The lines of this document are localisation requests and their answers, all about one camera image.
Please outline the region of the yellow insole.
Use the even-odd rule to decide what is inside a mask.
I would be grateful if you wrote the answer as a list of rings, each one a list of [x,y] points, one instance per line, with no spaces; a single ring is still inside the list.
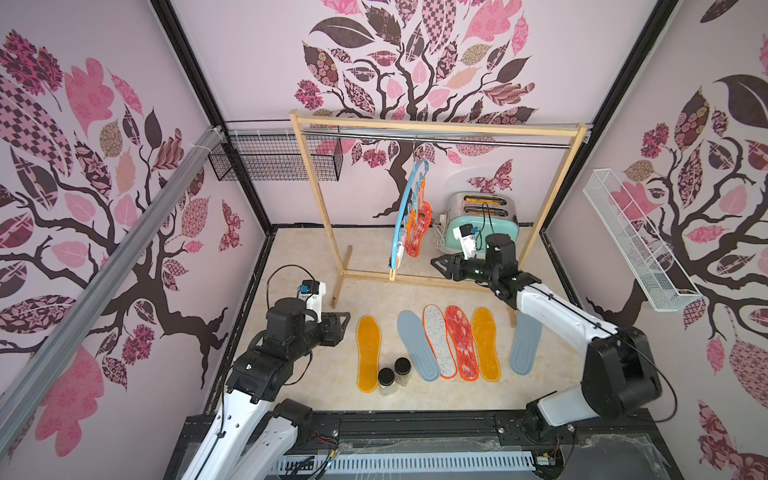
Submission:
[[[376,319],[363,316],[356,329],[358,352],[357,388],[370,394],[377,389],[382,333]]]
[[[487,382],[498,382],[502,372],[496,349],[496,323],[491,311],[485,307],[476,308],[471,328],[480,375]]]

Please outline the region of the red orange insole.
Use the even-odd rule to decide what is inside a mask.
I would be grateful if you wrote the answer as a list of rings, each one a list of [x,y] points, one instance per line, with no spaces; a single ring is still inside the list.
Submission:
[[[424,201],[413,211],[406,223],[405,252],[417,258],[420,255],[421,242],[431,226],[433,209],[429,202]]]
[[[479,377],[479,365],[470,322],[466,314],[455,305],[446,308],[445,321],[454,344],[459,375],[465,381],[474,382]]]

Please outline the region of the orange rimmed grey insole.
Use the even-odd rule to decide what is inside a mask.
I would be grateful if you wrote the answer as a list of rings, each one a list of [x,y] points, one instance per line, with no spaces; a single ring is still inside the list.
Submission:
[[[454,378],[458,370],[453,351],[448,342],[448,331],[441,309],[434,304],[427,305],[423,310],[422,324],[438,363],[440,376],[444,379]]]

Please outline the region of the grey blue insole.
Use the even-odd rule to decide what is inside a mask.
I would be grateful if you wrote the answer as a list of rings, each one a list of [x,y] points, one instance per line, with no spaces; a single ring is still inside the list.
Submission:
[[[401,311],[397,318],[398,335],[403,342],[412,365],[425,382],[436,381],[440,367],[427,339],[421,319],[411,310]]]

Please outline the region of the blue clip hanger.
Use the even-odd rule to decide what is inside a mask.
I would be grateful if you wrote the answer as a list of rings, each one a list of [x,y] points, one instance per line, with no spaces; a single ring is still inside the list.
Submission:
[[[403,196],[399,203],[397,221],[391,243],[391,255],[389,259],[388,279],[395,281],[400,269],[403,257],[406,253],[406,244],[420,213],[424,202],[424,190],[426,176],[429,172],[430,161],[424,154],[423,146],[413,150],[413,167],[407,178]]]

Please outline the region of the wooden clothes rack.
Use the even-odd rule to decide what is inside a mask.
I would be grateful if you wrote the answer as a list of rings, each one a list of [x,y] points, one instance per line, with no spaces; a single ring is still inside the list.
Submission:
[[[542,125],[502,125],[502,124],[473,124],[451,122],[422,122],[422,121],[396,121],[386,119],[352,119],[323,116],[300,115],[296,110],[290,112],[290,121],[298,143],[301,158],[312,188],[318,211],[321,215],[324,232],[329,241],[334,255],[338,273],[338,281],[333,293],[331,305],[337,307],[346,279],[360,279],[383,282],[399,282],[409,285],[458,288],[460,290],[477,291],[478,285],[461,284],[452,280],[438,279],[436,277],[419,275],[401,275],[397,272],[398,245],[394,244],[391,250],[390,269],[388,272],[374,272],[355,270],[348,267],[352,250],[341,254],[334,235],[333,226],[327,211],[322,194],[317,172],[312,159],[312,153],[308,147],[306,136],[309,134],[326,135],[332,137],[363,138],[366,132],[371,130],[373,139],[396,140],[397,133],[403,132],[407,140],[424,141],[427,143],[456,143],[471,144],[475,136],[533,136],[533,137],[565,137],[569,139],[567,144],[535,143],[535,142],[507,142],[507,147],[517,148],[549,148],[564,151],[556,174],[553,176],[548,193],[542,203],[536,221],[526,243],[517,257],[518,265],[524,266],[528,259],[536,238],[543,232],[543,225],[550,213],[557,194],[560,192],[568,170],[575,157],[586,140],[591,127],[584,123],[577,124],[542,124]]]

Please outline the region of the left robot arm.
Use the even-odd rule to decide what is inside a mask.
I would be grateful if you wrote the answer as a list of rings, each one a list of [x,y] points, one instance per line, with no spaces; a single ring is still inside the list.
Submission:
[[[276,403],[295,362],[344,338],[348,312],[283,298],[266,312],[266,329],[233,364],[221,405],[184,479],[264,479],[299,440],[310,437],[312,409],[293,400]]]

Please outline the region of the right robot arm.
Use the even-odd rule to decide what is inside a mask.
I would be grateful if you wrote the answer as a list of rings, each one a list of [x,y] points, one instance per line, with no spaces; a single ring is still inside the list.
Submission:
[[[431,265],[448,280],[471,280],[487,288],[519,316],[547,327],[584,358],[577,385],[526,406],[526,420],[536,432],[593,418],[617,419],[661,397],[664,376],[646,335],[588,314],[521,270],[515,242],[508,235],[489,235],[482,259],[444,254],[433,258]]]

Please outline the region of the mint green toaster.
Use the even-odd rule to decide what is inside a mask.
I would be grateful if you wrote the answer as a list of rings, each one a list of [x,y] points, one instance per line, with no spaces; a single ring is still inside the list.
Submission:
[[[439,249],[446,254],[462,253],[461,241],[454,231],[469,225],[471,239],[478,256],[485,253],[485,241],[492,234],[506,234],[512,241],[519,235],[515,203],[506,196],[487,193],[459,192],[450,197],[445,218],[441,219],[443,233]]]

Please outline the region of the left black lid jar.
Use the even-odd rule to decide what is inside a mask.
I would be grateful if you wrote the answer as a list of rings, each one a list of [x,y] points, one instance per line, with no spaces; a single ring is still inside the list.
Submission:
[[[396,374],[388,367],[379,370],[377,375],[378,391],[382,396],[391,395],[396,391]]]

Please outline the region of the black lid jar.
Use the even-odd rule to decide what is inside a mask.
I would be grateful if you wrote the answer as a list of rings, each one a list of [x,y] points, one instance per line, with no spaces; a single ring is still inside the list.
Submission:
[[[412,371],[412,364],[406,357],[398,358],[394,363],[395,382],[402,387],[408,385]]]
[[[382,396],[391,395],[396,391],[396,374],[388,367],[379,370],[377,375],[378,391]]]

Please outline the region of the right black lid jar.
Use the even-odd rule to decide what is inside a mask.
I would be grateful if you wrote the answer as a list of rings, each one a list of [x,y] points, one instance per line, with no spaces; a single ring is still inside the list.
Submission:
[[[395,382],[402,387],[408,385],[412,371],[412,364],[406,357],[398,358],[394,363]]]

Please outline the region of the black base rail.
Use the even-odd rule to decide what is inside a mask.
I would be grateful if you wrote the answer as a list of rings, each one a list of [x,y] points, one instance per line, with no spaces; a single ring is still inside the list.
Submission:
[[[537,433],[523,410],[317,411],[268,479],[679,479],[647,411]],[[327,474],[341,453],[530,452],[533,472]]]

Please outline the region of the aluminium frame bar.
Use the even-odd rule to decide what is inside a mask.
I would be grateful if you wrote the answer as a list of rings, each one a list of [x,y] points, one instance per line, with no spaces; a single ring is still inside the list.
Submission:
[[[157,235],[181,195],[203,168],[209,151],[225,140],[224,128],[211,125],[187,151],[137,223],[122,239],[106,265],[82,291],[61,323],[27,362],[1,397],[1,455],[6,456],[28,419],[74,356],[88,332]]]

